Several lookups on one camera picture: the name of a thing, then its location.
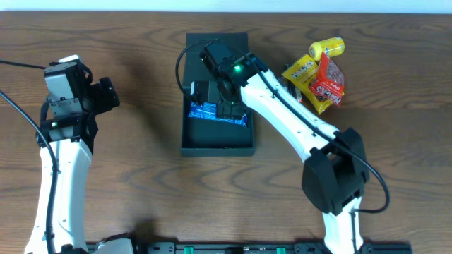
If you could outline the blue snack bar wrapper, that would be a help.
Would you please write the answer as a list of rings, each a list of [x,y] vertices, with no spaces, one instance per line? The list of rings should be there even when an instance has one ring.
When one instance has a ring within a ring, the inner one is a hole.
[[[204,102],[203,104],[191,102],[188,117],[248,126],[248,118],[246,114],[241,119],[220,118],[219,116],[216,116],[216,105],[210,102]]]

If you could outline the black gift box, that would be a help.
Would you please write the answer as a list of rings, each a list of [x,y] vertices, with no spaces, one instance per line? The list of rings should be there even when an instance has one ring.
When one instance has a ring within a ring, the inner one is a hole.
[[[229,52],[247,52],[246,33],[189,33],[186,49],[177,60],[185,59],[179,75],[183,88],[182,147],[184,157],[250,157],[255,153],[253,111],[231,104],[201,60],[201,52],[211,40],[219,40],[210,50],[216,60]]]

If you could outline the red Hacks candy bag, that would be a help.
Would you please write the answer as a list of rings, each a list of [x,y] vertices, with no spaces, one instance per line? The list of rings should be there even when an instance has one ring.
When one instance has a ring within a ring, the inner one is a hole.
[[[309,86],[313,94],[332,101],[337,106],[342,104],[345,89],[345,77],[334,61],[322,53],[316,77]]]

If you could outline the yellow cylindrical can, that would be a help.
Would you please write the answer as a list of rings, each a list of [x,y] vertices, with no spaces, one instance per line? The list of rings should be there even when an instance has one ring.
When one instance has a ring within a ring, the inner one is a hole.
[[[341,37],[332,37],[326,40],[314,42],[309,47],[309,55],[315,60],[321,59],[322,53],[328,57],[339,56],[345,51],[345,43]]]

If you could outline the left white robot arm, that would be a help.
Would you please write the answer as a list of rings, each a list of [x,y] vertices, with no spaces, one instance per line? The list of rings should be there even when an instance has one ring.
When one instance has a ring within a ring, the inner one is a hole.
[[[118,107],[109,78],[93,82],[78,55],[44,70],[49,90],[40,112],[42,180],[37,215],[26,253],[79,253],[84,235],[85,185],[98,132],[95,117]]]

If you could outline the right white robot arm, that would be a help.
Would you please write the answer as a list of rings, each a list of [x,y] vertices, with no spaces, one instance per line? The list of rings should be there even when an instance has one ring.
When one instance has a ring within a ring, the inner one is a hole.
[[[303,162],[302,190],[321,211],[331,253],[357,253],[364,241],[358,209],[369,180],[360,160],[360,135],[339,131],[301,105],[256,56],[208,40],[199,57],[231,104],[242,103],[266,119]]]

